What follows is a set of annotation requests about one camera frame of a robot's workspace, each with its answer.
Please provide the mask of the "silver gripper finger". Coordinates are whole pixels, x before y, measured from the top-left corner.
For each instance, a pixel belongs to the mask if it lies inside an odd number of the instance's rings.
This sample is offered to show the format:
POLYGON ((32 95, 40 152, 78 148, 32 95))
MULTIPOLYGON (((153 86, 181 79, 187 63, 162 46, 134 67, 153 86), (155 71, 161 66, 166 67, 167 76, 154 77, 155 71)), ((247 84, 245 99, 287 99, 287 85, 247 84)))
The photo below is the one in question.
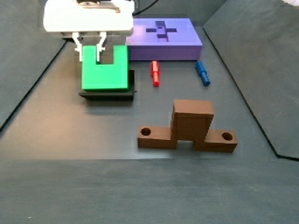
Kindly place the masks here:
POLYGON ((97 44, 97 59, 101 62, 101 53, 106 51, 106 42, 107 42, 107 32, 102 31, 99 33, 99 42, 97 44))
POLYGON ((82 62, 82 50, 83 50, 83 45, 80 43, 80 33, 79 32, 74 32, 71 34, 72 36, 72 40, 76 44, 76 48, 75 48, 75 51, 79 53, 79 61, 82 62))

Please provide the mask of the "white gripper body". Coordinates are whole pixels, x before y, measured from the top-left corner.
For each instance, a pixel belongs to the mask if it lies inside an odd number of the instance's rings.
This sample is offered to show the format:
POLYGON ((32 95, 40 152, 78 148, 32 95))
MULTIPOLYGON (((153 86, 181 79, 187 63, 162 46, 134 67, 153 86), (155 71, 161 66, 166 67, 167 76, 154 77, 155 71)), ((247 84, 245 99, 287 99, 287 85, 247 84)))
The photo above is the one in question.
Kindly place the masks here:
POLYGON ((47 0, 44 30, 56 36, 130 36, 134 30, 134 0, 47 0))

